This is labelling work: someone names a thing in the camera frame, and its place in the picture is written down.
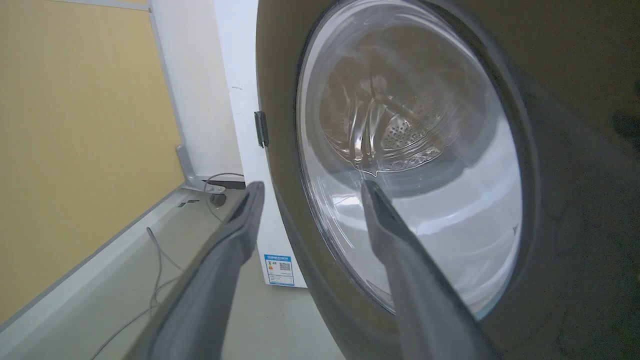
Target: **yellow wall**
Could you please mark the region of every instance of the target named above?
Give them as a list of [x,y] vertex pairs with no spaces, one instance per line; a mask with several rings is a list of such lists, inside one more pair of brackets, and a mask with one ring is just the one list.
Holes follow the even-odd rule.
[[0,0],[0,323],[183,182],[147,12]]

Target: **cable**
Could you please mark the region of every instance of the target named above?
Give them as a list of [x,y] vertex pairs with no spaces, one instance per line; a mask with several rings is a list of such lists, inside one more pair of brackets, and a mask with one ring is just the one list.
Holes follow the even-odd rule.
[[[204,182],[204,189],[202,191],[204,191],[204,193],[207,193],[207,185],[209,184],[209,181],[211,179],[213,179],[214,177],[218,177],[218,176],[222,176],[222,175],[235,175],[235,176],[242,176],[244,177],[244,175],[242,174],[238,174],[236,172],[221,172],[219,174],[215,174],[212,176],[209,176],[209,178]],[[214,218],[217,218],[219,222],[222,222],[222,219],[219,218],[214,212],[213,209],[211,208],[211,205],[209,204],[209,200],[207,199],[205,201],[205,203],[207,204],[207,208],[209,209],[209,211],[211,212],[211,215],[213,215]]]
[[162,256],[164,256],[173,266],[175,266],[176,268],[178,268],[180,271],[184,271],[184,269],[182,267],[180,267],[178,264],[176,264],[170,257],[169,255],[167,255],[162,248],[160,247],[160,244],[158,243],[158,240],[156,239],[156,236],[154,235],[154,232],[151,230],[151,228],[147,228],[147,234],[149,234],[149,236],[151,237],[151,241],[154,243],[154,245],[156,246],[156,250],[157,250],[157,254],[158,254],[158,264],[159,264],[159,270],[158,270],[158,275],[156,277],[156,282],[154,284],[154,292],[153,294],[151,294],[151,298],[149,299],[149,308],[145,309],[144,311],[142,311],[141,313],[137,314],[136,316],[134,316],[131,320],[129,320],[127,323],[125,323],[123,326],[121,326],[121,328],[119,328],[116,332],[114,332],[108,339],[107,341],[105,341],[99,348],[98,350],[96,350],[96,352],[93,354],[93,356],[91,356],[90,360],[95,360],[96,357],[98,357],[98,355],[100,355],[100,353],[104,350],[104,348],[107,347],[107,345],[109,345],[109,343],[111,343],[111,341],[113,339],[116,338],[116,336],[118,336],[118,334],[120,334],[124,329],[126,329],[129,325],[131,325],[132,323],[134,323],[137,319],[141,318],[142,316],[144,316],[145,314],[149,313],[150,316],[153,315],[153,310],[155,308],[157,308],[158,306],[160,306],[159,301],[157,300],[157,295],[160,292],[161,289],[163,289],[165,286],[171,284],[172,282],[176,281],[177,279],[180,279],[179,276],[174,277],[173,279],[166,281],[164,283],[162,283],[162,285],[158,286],[158,284],[160,283],[160,276],[162,275]]
[[176,264],[175,261],[171,260],[171,258],[169,257],[169,255],[167,255],[164,250],[160,247],[160,244],[158,244],[158,240],[156,239],[156,236],[154,235],[154,232],[151,231],[150,228],[147,228],[147,234],[149,234],[149,236],[151,237],[151,241],[154,242],[154,244],[156,245],[156,248],[158,249],[158,251],[160,252],[160,254],[162,254],[164,256],[165,259],[167,259],[173,266],[175,266],[178,270],[180,271],[184,271],[184,269],[182,267],[180,267],[180,265]]
[[[174,277],[173,279],[163,283],[162,285],[160,285],[158,287],[158,289],[155,291],[155,295],[157,295],[157,292],[159,292],[162,288],[164,288],[165,286],[171,284],[172,282],[176,281],[177,279],[180,279],[179,276]],[[126,329],[129,325],[131,325],[132,323],[134,323],[137,319],[141,318],[144,314],[148,313],[149,309],[146,309],[144,311],[142,311],[140,314],[136,315],[133,319],[129,320],[126,324],[124,324],[121,328],[119,328],[116,332],[114,332],[108,339],[107,341],[105,341],[102,346],[98,349],[98,351],[95,352],[95,354],[93,356],[91,356],[90,360],[95,360],[95,358],[104,350],[104,348],[107,347],[107,345],[109,345],[109,343],[111,342],[111,340],[115,339],[116,336],[118,336],[118,334],[120,334],[122,331],[124,331],[124,329]]]

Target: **baseboard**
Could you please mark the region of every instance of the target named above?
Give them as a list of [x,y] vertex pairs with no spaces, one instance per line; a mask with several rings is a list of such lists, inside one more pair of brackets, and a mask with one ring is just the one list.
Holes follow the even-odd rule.
[[147,227],[172,211],[178,211],[178,204],[190,195],[191,192],[184,189],[169,194],[7,320],[0,328],[0,359],[9,355],[21,358],[28,350],[27,340],[28,343],[39,341],[47,328],[54,325],[55,319],[64,316],[60,311],[64,305],[97,287],[118,264],[144,244]]

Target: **door hinge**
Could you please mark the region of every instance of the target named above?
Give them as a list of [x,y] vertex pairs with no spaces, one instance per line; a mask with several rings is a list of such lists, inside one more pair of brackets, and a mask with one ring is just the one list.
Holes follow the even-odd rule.
[[269,146],[269,133],[267,132],[267,115],[264,111],[256,111],[253,113],[255,118],[255,132],[258,134],[258,145],[264,148]]

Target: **washing machine drum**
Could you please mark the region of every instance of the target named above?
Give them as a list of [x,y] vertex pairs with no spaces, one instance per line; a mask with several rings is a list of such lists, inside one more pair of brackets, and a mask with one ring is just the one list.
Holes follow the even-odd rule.
[[514,268],[520,168],[509,122],[477,56],[424,6],[334,6],[298,80],[303,178],[317,225],[377,301],[394,311],[360,203],[375,180],[481,318]]

